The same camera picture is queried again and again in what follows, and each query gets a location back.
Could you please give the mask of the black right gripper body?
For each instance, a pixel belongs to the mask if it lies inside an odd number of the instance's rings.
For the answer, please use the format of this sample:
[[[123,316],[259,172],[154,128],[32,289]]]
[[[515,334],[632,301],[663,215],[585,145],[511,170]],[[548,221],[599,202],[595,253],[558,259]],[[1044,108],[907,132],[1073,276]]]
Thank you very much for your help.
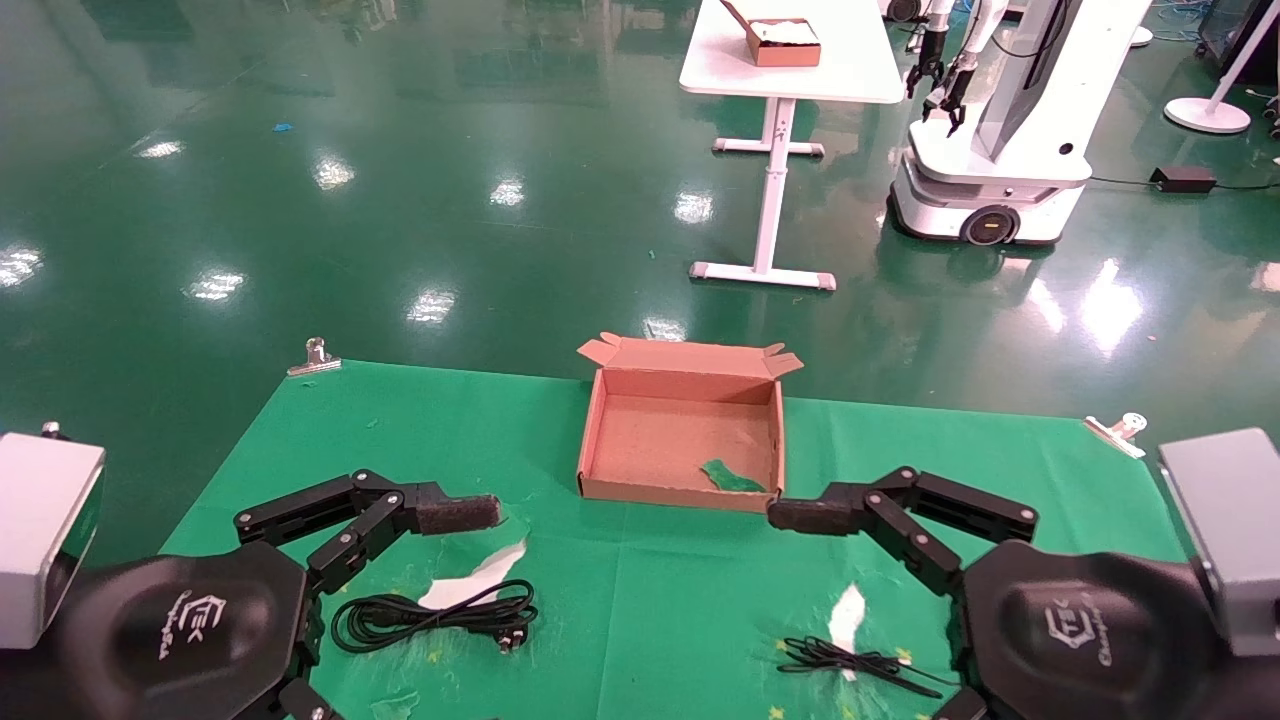
[[[1275,719],[1277,657],[1239,656],[1189,562],[1011,541],[963,574],[961,719]]]

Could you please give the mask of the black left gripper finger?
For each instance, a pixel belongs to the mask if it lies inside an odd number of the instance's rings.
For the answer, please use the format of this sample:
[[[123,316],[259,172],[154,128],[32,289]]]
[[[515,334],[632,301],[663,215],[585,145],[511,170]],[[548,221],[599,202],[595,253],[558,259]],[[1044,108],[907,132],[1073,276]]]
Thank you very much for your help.
[[[278,701],[285,715],[301,720],[340,720],[340,715],[307,680],[292,680],[280,688]]]
[[[494,495],[448,496],[436,483],[401,484],[361,469],[241,511],[242,544],[288,544],[320,530],[335,534],[306,561],[310,585],[333,594],[404,533],[447,536],[500,523]]]

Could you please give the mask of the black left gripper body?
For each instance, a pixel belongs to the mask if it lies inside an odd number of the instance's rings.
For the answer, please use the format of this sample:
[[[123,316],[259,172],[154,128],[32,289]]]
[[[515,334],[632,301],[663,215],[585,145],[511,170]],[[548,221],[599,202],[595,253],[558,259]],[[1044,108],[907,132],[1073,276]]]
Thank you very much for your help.
[[[302,566],[255,542],[78,577],[32,650],[1,657],[5,719],[285,719],[323,637]]]

